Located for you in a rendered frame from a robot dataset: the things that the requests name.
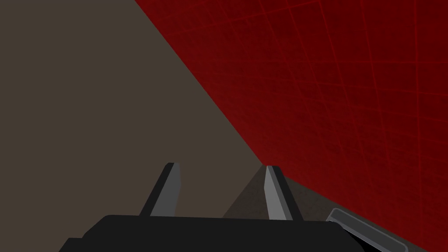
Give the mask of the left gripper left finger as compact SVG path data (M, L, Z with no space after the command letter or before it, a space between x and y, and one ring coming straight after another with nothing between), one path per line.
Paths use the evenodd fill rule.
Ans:
M175 216L181 189L179 163L167 163L146 200L141 216Z

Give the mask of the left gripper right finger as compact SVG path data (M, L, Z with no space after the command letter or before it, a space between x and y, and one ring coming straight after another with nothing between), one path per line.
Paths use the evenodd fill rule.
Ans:
M264 194L270 220L303 220L303 216L280 167L266 166Z

